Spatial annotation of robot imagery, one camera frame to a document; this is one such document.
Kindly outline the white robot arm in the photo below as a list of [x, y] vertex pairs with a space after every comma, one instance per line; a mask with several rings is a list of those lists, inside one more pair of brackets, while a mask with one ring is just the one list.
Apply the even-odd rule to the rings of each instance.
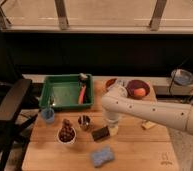
[[193, 135], [193, 105], [134, 100], [122, 88], [108, 91], [101, 102], [109, 120], [116, 120], [118, 113], [128, 114]]

